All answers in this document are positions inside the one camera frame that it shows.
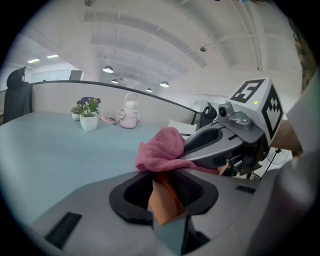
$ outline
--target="pink bottle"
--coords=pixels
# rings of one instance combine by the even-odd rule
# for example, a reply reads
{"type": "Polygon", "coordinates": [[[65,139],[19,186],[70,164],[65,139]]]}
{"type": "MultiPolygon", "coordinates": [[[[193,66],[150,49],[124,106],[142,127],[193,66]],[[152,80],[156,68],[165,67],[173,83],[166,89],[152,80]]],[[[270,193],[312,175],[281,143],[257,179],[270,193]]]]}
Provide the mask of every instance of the pink bottle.
{"type": "Polygon", "coordinates": [[[133,93],[129,92],[123,101],[123,108],[120,111],[120,125],[124,128],[134,128],[140,120],[140,114],[138,112],[139,98],[133,93]]]}

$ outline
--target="tabletop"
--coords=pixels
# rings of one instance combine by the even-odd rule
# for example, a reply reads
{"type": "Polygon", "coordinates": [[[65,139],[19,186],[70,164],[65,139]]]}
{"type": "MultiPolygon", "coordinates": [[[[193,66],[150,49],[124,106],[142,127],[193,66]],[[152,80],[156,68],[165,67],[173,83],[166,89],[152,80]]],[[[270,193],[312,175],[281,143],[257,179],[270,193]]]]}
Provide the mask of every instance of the tabletop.
{"type": "Polygon", "coordinates": [[[101,120],[85,132],[71,114],[34,112],[0,126],[1,188],[18,220],[30,225],[77,188],[133,172],[140,142],[159,127],[101,120]]]}

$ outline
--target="pink cloth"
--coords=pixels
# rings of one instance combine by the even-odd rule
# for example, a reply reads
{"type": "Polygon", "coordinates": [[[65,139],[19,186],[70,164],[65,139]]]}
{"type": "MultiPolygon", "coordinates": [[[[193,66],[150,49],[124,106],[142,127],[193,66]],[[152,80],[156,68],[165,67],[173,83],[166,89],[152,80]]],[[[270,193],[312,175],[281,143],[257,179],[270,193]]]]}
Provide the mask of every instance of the pink cloth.
{"type": "Polygon", "coordinates": [[[176,159],[184,152],[185,140],[174,127],[162,128],[139,151],[135,167],[138,171],[163,172],[178,168],[190,168],[211,174],[219,174],[217,169],[196,166],[193,162],[176,159]]]}

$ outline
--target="black partition edge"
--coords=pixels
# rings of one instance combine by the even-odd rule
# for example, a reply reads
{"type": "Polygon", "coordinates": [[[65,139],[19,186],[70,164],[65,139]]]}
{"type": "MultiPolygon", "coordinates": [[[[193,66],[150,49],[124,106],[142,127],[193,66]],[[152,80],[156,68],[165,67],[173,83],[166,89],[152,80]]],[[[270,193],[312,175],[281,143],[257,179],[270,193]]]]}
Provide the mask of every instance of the black partition edge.
{"type": "Polygon", "coordinates": [[[135,89],[126,88],[126,87],[113,85],[113,84],[109,84],[109,83],[95,82],[95,81],[83,81],[83,80],[56,80],[56,81],[34,82],[34,83],[31,83],[31,84],[32,85],[41,85],[41,84],[52,84],[52,83],[78,83],[78,84],[90,84],[90,85],[112,87],[112,88],[116,88],[116,89],[126,90],[126,91],[129,91],[129,92],[133,92],[133,93],[137,93],[137,94],[143,94],[143,95],[146,95],[146,96],[149,96],[149,97],[153,97],[153,98],[156,98],[158,100],[174,104],[174,105],[179,106],[181,108],[184,108],[186,110],[190,110],[190,111],[194,112],[195,114],[200,114],[200,112],[195,111],[192,108],[186,107],[184,105],[181,105],[179,103],[173,102],[171,100],[168,100],[168,99],[165,99],[165,98],[161,98],[159,96],[152,95],[150,93],[147,93],[147,92],[144,92],[144,91],[141,91],[141,90],[135,90],[135,89]]]}

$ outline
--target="small white pot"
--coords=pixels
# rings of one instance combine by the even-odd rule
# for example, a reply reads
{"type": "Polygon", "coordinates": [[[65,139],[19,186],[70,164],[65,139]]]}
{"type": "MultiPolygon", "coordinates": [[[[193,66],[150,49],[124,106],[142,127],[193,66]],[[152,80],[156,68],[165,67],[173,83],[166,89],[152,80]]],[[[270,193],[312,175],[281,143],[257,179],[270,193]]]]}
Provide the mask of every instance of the small white pot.
{"type": "Polygon", "coordinates": [[[98,125],[98,117],[90,116],[90,117],[83,117],[80,115],[80,124],[82,129],[86,132],[93,131],[97,128],[98,125]]]}
{"type": "Polygon", "coordinates": [[[72,119],[74,121],[79,121],[80,120],[80,115],[79,114],[76,114],[76,113],[72,113],[72,119]]]}

